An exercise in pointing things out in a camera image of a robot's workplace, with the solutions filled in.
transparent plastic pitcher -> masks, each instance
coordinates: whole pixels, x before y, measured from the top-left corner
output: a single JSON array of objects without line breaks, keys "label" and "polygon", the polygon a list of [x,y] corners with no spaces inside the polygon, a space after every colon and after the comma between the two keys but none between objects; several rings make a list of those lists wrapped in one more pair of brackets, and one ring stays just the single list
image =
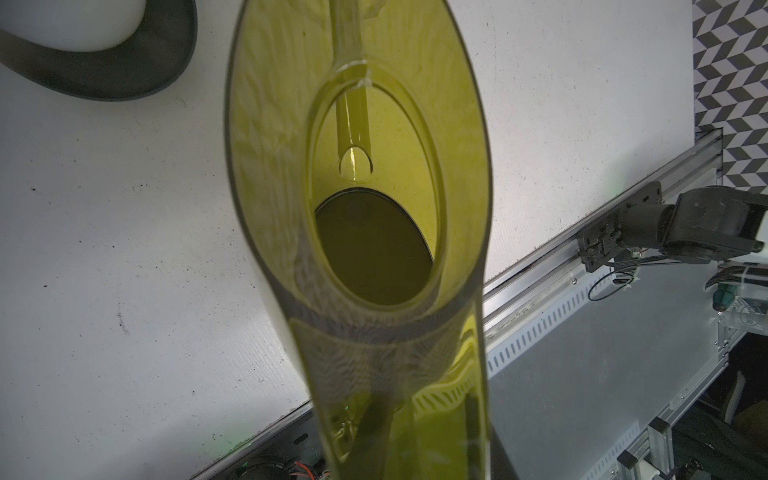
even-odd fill
[{"label": "transparent plastic pitcher", "polygon": [[439,0],[250,0],[227,150],[334,478],[485,478],[491,165]]}]

